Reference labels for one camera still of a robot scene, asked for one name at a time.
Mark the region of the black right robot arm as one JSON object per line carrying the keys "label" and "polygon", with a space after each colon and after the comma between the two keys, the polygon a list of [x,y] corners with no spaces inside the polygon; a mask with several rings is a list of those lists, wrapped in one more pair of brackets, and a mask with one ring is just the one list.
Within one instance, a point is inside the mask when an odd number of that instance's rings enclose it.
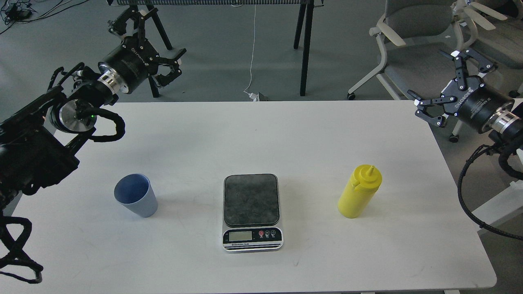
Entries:
{"label": "black right robot arm", "polygon": [[522,108],[514,108],[515,99],[489,86],[484,76],[496,65],[472,48],[439,53],[454,62],[455,77],[448,82],[436,98],[423,98],[415,91],[407,93],[417,107],[415,115],[430,125],[443,128],[449,117],[468,125],[478,134],[488,133],[492,145],[481,145],[466,160],[457,184],[459,203],[467,216],[480,229],[499,236],[522,240],[522,236],[508,233],[488,225],[476,217],[463,200],[463,179],[472,163],[483,154],[498,154],[500,168],[510,177],[522,179],[522,173],[508,162],[523,143]]}

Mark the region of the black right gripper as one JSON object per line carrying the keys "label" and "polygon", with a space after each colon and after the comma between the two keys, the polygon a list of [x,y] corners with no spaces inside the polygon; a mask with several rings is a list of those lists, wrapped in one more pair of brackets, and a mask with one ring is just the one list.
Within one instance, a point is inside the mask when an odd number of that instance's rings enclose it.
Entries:
{"label": "black right gripper", "polygon": [[[442,128],[446,125],[449,113],[456,114],[461,122],[479,134],[491,129],[500,131],[501,127],[493,126],[495,115],[511,111],[515,101],[486,85],[483,80],[486,74],[498,69],[498,65],[474,49],[451,53],[440,50],[440,54],[454,62],[456,77],[447,84],[438,98],[424,99],[417,92],[408,90],[407,94],[413,98],[417,107],[415,115],[430,125]],[[467,62],[476,65],[478,74],[469,74]],[[428,110],[434,107],[438,107],[442,113],[430,115]]]}

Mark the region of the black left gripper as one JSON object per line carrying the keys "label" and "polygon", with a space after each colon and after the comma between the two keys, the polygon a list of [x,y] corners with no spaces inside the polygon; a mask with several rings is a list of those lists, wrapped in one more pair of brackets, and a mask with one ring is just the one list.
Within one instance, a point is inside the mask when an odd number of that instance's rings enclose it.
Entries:
{"label": "black left gripper", "polygon": [[156,48],[145,36],[145,22],[157,17],[158,9],[148,6],[146,11],[139,11],[130,6],[116,20],[108,22],[108,31],[121,39],[121,44],[107,54],[99,63],[101,73],[114,71],[122,81],[120,91],[131,94],[142,82],[151,75],[149,64],[153,63],[168,67],[169,73],[153,75],[156,87],[168,86],[181,76],[181,57],[186,48],[178,50],[173,58],[158,56]]}

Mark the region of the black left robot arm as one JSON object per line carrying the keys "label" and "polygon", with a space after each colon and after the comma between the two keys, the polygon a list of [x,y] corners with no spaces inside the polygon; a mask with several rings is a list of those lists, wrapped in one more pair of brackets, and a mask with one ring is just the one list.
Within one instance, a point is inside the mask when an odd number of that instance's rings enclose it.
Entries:
{"label": "black left robot arm", "polygon": [[172,49],[151,0],[122,0],[127,9],[110,22],[109,31],[121,43],[98,63],[95,72],[80,62],[65,72],[56,69],[47,91],[1,123],[1,243],[7,253],[1,268],[26,267],[34,278],[11,272],[2,275],[25,283],[41,283],[43,266],[24,251],[32,232],[29,219],[6,216],[5,209],[19,194],[34,195],[39,189],[57,185],[75,171],[76,153],[87,141],[114,142],[125,135],[123,118],[105,105],[114,105],[119,93],[131,94],[144,81],[154,97],[158,89],[181,75],[179,59],[186,49],[165,58],[146,37],[151,19],[165,47]]}

